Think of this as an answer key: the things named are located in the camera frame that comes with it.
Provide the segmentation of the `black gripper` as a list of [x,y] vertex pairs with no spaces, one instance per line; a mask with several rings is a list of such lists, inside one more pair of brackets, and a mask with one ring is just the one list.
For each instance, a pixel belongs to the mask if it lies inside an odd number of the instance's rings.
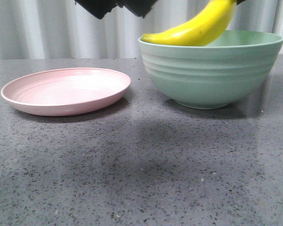
[[125,7],[137,17],[145,17],[152,9],[156,0],[75,0],[97,19],[102,19],[115,7]]

